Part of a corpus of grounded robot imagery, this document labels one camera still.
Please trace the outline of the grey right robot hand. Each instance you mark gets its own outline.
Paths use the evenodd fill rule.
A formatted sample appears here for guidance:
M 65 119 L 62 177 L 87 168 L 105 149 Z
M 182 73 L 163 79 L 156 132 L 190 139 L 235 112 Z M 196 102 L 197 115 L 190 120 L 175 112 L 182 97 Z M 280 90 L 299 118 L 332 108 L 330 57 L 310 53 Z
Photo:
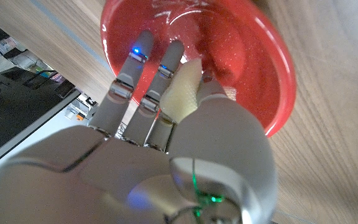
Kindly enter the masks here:
M 134 42 L 89 126 L 72 126 L 0 165 L 0 223 L 268 223 L 277 202 L 272 148 L 257 118 L 212 73 L 197 109 L 142 145 L 115 133 L 152 51 Z

